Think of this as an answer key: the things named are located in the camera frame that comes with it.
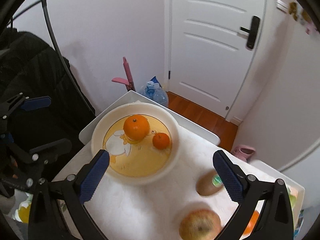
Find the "yellow-red apple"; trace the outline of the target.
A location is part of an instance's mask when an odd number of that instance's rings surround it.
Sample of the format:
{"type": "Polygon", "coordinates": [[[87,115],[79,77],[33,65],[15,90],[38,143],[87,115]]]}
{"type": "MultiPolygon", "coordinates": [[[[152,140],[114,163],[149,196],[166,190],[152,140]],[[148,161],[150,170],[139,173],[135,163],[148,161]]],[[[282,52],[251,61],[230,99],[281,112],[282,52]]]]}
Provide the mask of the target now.
{"type": "Polygon", "coordinates": [[[180,223],[181,239],[215,239],[221,232],[220,217],[212,210],[192,211],[180,223]]]}

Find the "brown kiwi with sticker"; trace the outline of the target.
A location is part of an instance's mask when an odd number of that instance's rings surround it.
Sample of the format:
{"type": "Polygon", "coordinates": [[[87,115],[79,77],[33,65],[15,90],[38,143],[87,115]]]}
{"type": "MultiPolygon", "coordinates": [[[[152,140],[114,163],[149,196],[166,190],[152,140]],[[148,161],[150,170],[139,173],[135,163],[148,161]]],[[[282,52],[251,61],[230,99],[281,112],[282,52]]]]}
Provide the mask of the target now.
{"type": "Polygon", "coordinates": [[[205,197],[218,193],[223,187],[223,182],[215,169],[201,176],[196,183],[197,193],[205,197]]]}

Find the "large orange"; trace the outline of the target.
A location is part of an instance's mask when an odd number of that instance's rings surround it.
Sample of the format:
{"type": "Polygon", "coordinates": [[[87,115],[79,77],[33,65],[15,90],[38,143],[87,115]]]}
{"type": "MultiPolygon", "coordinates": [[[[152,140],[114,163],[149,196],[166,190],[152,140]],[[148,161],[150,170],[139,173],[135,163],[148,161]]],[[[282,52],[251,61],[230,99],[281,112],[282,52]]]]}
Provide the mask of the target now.
{"type": "Polygon", "coordinates": [[[123,130],[130,140],[140,141],[148,135],[150,124],[145,116],[136,114],[125,120],[123,130]]]}

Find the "small mandarin orange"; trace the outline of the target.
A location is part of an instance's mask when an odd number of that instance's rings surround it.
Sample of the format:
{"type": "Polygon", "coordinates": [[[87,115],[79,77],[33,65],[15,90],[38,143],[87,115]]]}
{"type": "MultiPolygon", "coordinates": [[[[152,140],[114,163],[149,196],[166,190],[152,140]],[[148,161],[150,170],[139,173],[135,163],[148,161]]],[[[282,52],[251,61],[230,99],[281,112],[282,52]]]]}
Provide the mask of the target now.
{"type": "Polygon", "coordinates": [[[158,150],[164,150],[170,146],[170,137],[166,133],[156,133],[152,139],[153,146],[158,150]]]}

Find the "medium orange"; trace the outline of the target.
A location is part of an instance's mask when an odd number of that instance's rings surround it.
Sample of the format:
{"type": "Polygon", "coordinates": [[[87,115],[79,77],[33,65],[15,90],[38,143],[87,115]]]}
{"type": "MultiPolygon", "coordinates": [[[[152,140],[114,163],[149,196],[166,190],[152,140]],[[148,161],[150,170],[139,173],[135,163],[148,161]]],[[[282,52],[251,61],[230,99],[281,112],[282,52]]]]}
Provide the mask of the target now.
{"type": "Polygon", "coordinates": [[[247,224],[247,226],[244,230],[244,233],[243,233],[244,236],[249,235],[253,231],[253,229],[257,223],[258,218],[259,218],[259,212],[257,210],[255,210],[253,212],[253,215],[252,215],[249,223],[247,224]]]}

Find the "black hanging garment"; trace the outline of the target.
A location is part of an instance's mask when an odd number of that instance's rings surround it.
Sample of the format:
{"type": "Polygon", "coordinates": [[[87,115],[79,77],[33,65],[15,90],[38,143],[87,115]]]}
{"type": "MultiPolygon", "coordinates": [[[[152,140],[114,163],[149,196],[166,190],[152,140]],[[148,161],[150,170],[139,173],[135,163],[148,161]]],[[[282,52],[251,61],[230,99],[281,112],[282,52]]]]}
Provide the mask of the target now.
{"type": "Polygon", "coordinates": [[[19,93],[29,98],[49,96],[51,104],[33,111],[19,110],[9,118],[9,131],[16,145],[29,152],[63,138],[72,142],[71,151],[57,161],[24,166],[33,186],[23,191],[32,193],[38,179],[52,180],[82,148],[78,135],[95,115],[49,44],[32,33],[5,28],[1,33],[1,103],[19,93]]]}

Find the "white tray table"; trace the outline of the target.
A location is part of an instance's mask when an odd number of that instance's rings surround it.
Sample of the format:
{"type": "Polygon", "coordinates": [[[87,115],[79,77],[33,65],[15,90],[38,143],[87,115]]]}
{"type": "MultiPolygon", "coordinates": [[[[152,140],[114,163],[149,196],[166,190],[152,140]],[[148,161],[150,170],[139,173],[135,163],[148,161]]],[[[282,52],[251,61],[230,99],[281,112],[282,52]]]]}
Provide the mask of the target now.
{"type": "Polygon", "coordinates": [[[214,141],[192,132],[195,124],[133,92],[90,122],[79,134],[92,154],[106,147],[111,164],[85,204],[108,239],[179,239],[182,219],[214,211],[225,226],[238,204],[226,190],[203,197],[196,182],[213,168],[214,141]]]}

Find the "yellow flower mat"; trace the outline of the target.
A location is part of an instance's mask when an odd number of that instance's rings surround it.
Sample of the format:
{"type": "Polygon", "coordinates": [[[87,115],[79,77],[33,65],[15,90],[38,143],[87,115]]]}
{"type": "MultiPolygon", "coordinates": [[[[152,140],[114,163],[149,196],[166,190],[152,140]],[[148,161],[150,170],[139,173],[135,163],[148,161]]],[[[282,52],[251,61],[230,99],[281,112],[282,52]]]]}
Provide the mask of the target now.
{"type": "Polygon", "coordinates": [[[31,202],[33,200],[33,195],[26,193],[27,199],[22,201],[18,208],[15,210],[12,218],[18,222],[28,224],[29,223],[29,216],[30,216],[30,208],[31,202]]]}

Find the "pink slipper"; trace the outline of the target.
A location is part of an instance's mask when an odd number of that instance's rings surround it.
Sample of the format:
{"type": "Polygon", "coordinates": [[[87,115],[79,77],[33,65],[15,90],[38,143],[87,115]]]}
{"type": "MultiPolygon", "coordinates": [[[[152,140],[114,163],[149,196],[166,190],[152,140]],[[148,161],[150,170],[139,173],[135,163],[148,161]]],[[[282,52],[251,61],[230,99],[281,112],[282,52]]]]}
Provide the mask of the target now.
{"type": "Polygon", "coordinates": [[[248,162],[255,153],[255,148],[247,145],[235,146],[231,152],[232,155],[245,162],[248,162]]]}

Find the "cream duck-pattern bowl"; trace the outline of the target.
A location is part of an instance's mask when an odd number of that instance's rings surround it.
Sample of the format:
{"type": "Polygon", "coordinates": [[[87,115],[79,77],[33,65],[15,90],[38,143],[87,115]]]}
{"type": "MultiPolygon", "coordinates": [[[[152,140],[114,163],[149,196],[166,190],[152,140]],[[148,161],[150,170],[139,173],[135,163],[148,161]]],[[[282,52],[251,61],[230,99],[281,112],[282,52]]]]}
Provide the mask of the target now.
{"type": "Polygon", "coordinates": [[[176,165],[181,153],[179,125],[165,109],[143,102],[127,103],[107,113],[96,125],[91,139],[91,152],[106,150],[110,156],[106,175],[123,184],[145,185],[166,176],[176,165]],[[143,115],[150,124],[148,135],[130,140],[124,133],[125,120],[143,115]],[[164,150],[152,144],[156,133],[166,133],[170,146],[164,150]]]}

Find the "black clothes rack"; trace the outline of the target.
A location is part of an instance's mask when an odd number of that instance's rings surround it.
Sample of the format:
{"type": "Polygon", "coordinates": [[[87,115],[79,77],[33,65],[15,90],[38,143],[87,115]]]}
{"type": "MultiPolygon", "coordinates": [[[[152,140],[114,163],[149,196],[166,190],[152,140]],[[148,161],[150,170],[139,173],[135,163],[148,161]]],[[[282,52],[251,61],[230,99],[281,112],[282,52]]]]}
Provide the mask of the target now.
{"type": "Polygon", "coordinates": [[[42,5],[42,10],[43,10],[43,15],[44,15],[44,19],[46,22],[46,26],[47,26],[47,30],[49,33],[49,37],[51,39],[51,42],[53,44],[54,50],[57,54],[57,56],[59,57],[59,60],[61,62],[61,64],[63,65],[67,75],[69,76],[73,86],[75,87],[76,91],[78,92],[78,94],[80,95],[80,97],[82,98],[83,102],[85,103],[85,105],[87,106],[87,108],[89,109],[89,111],[95,115],[95,111],[93,110],[93,107],[90,106],[89,101],[86,99],[86,97],[84,96],[84,94],[82,93],[80,86],[78,85],[76,79],[74,78],[72,72],[70,71],[70,69],[68,68],[66,61],[63,57],[63,55],[61,54],[59,45],[57,44],[54,32],[53,32],[53,28],[52,28],[52,24],[50,22],[50,18],[49,18],[49,12],[48,12],[48,8],[47,8],[47,0],[37,0],[36,2],[32,3],[31,5],[29,5],[28,7],[24,8],[22,11],[20,11],[18,14],[16,14],[15,16],[13,16],[10,21],[8,22],[8,25],[10,25],[10,27],[13,27],[13,21],[17,18],[19,18],[22,14],[24,14],[25,12],[27,12],[29,9],[33,8],[34,6],[40,4],[42,5]]]}

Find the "blue water jug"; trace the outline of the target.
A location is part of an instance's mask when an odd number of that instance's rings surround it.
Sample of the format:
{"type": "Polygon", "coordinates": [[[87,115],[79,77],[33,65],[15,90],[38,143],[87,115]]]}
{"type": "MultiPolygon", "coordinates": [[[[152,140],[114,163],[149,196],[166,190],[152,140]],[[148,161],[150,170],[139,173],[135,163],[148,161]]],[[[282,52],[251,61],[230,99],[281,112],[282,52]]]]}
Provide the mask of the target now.
{"type": "Polygon", "coordinates": [[[169,97],[155,76],[143,85],[138,92],[164,107],[169,106],[169,97]]]}

